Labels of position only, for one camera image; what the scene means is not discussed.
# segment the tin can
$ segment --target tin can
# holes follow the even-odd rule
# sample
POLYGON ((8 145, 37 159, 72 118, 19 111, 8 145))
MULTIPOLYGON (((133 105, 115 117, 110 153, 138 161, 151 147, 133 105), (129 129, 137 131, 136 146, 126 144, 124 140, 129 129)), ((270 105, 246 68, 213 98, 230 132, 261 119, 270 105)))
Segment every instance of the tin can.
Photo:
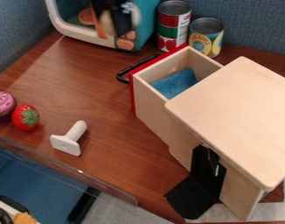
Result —
POLYGON ((189 45, 210 58, 219 55, 224 25, 216 18, 202 17, 191 22, 189 45))
POLYGON ((182 1, 167 1, 158 5, 157 46, 168 52, 187 42, 191 21, 191 6, 182 1))

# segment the wooden tabletop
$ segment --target wooden tabletop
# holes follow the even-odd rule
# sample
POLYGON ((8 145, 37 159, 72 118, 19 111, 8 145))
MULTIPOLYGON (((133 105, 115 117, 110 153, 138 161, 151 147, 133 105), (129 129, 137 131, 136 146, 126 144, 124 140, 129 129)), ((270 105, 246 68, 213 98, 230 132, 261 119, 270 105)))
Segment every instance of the wooden tabletop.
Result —
MULTIPOLYGON (((112 193, 176 223, 184 220, 164 195, 187 175, 168 147, 130 112, 129 87, 115 74, 159 51, 140 52, 91 45, 58 32, 44 39, 0 75, 0 90, 35 106, 39 127, 23 132, 0 123, 0 144, 91 186, 112 193), (78 120, 88 130, 74 157, 52 148, 51 134, 64 135, 78 120)), ((285 56, 224 45, 217 61, 247 56, 285 76, 285 56)))

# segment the can label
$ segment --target can label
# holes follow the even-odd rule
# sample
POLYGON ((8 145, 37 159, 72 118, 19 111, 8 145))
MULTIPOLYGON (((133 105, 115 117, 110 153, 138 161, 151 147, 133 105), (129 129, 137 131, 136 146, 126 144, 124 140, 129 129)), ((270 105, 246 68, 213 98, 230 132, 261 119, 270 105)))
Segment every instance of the can label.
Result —
POLYGON ((181 46, 187 42, 188 36, 188 25, 191 21, 191 13, 186 13, 184 15, 179 16, 178 20, 178 29, 177 29, 177 42, 178 45, 181 46))
POLYGON ((157 46, 160 50, 168 52, 177 47, 177 40, 175 38, 166 38, 157 34, 157 46))
POLYGON ((201 33, 192 33, 189 38, 189 45, 207 55, 208 57, 215 58, 220 53, 223 36, 223 31, 208 35, 201 33))
POLYGON ((187 42, 188 27, 191 21, 191 12, 187 12, 183 15, 170 16, 159 13, 157 21, 157 34, 158 34, 158 48, 168 52, 170 47, 162 48, 164 43, 169 43, 168 46, 181 46, 187 42))

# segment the white plastic handle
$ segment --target white plastic handle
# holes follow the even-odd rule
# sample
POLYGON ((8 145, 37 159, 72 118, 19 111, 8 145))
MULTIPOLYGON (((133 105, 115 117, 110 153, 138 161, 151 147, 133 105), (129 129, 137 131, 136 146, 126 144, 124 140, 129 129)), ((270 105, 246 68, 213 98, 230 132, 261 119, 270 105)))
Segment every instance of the white plastic handle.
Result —
POLYGON ((87 124, 84 121, 78 121, 66 133, 66 136, 74 142, 77 142, 86 130, 87 124))

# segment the wooden lid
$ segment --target wooden lid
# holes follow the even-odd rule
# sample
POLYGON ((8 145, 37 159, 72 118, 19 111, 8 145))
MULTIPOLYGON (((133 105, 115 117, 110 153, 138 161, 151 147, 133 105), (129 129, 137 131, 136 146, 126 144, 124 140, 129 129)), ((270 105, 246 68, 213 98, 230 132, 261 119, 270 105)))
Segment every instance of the wooden lid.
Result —
POLYGON ((262 190, 285 178, 285 78, 240 57, 165 104, 262 190))

